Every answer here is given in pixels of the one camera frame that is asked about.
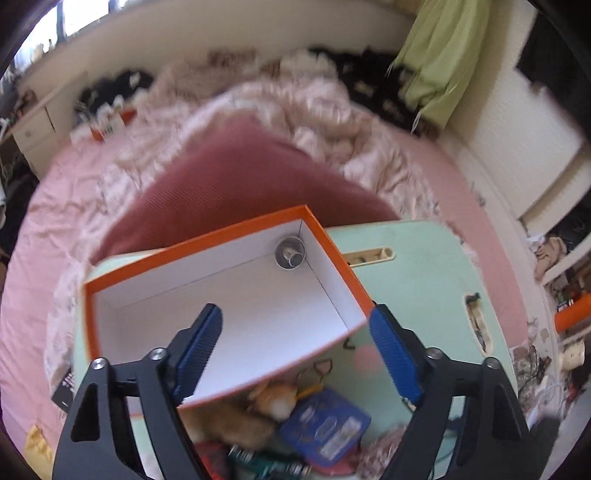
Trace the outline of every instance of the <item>white wall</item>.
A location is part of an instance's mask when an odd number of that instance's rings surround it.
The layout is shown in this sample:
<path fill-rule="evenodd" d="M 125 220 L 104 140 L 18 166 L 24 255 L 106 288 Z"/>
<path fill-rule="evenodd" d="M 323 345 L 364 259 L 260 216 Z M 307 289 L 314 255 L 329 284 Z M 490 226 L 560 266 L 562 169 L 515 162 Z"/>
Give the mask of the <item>white wall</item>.
<path fill-rule="evenodd" d="M 550 190 L 522 217 L 529 236 L 548 233 L 591 189 L 591 150 L 575 155 Z"/>
<path fill-rule="evenodd" d="M 515 218 L 551 187 L 583 142 L 550 95 L 515 69 L 534 17 L 527 0 L 493 0 L 475 75 L 450 121 Z"/>
<path fill-rule="evenodd" d="M 153 73 L 174 58 L 203 61 L 212 47 L 265 56 L 325 44 L 399 49 L 411 18 L 362 0 L 152 0 L 105 17 L 34 65 L 20 88 L 44 96 L 87 70 L 92 81 L 126 67 Z"/>

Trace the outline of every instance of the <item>green towel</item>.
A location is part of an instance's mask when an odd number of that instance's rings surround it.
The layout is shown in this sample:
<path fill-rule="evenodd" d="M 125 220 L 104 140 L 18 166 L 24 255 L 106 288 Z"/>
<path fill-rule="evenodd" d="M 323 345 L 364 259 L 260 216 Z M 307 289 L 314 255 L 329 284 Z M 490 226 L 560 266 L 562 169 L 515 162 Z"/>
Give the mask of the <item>green towel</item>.
<path fill-rule="evenodd" d="M 407 76 L 400 98 L 444 128 L 466 91 L 482 48 L 492 0 L 426 0 L 394 67 Z"/>

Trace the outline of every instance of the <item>cardboard box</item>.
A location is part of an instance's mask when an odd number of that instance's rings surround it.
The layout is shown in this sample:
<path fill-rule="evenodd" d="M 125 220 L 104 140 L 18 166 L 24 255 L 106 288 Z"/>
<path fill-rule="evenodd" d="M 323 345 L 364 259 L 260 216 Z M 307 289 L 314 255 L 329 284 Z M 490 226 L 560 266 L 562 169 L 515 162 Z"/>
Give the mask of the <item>cardboard box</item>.
<path fill-rule="evenodd" d="M 283 270 L 280 240 L 298 236 L 306 260 Z M 233 225 L 113 270 L 85 285 L 87 344 L 113 364 L 142 358 L 189 327 L 206 303 L 223 331 L 195 405 L 250 387 L 318 355 L 363 325 L 373 303 L 305 207 Z"/>

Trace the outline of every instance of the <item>white shelf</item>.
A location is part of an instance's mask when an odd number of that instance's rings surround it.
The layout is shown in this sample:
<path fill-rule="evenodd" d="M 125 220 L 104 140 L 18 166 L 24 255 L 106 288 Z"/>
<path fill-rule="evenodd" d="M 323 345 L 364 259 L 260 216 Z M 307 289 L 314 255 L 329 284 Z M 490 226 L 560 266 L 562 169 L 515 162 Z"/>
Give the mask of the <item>white shelf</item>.
<path fill-rule="evenodd" d="M 585 237 L 577 247 L 569 253 L 566 257 L 564 257 L 560 262 L 558 262 L 555 266 L 549 269 L 544 278 L 542 280 L 542 285 L 547 285 L 555 278 L 559 277 L 562 273 L 567 271 L 570 267 L 572 267 L 576 262 L 581 260 L 585 255 L 591 252 L 591 234 Z"/>

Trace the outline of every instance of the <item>yellow cloth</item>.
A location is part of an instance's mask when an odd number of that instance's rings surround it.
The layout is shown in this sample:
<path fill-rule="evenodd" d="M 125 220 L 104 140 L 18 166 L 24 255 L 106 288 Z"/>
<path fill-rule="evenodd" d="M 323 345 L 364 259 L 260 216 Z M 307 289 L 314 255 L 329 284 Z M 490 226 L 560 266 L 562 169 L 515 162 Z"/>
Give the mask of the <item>yellow cloth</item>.
<path fill-rule="evenodd" d="M 27 435 L 24 458 L 41 480 L 51 480 L 54 453 L 36 425 Z"/>
<path fill-rule="evenodd" d="M 491 0 L 426 0 L 394 61 L 411 72 L 400 98 L 440 128 L 470 83 L 490 11 Z"/>

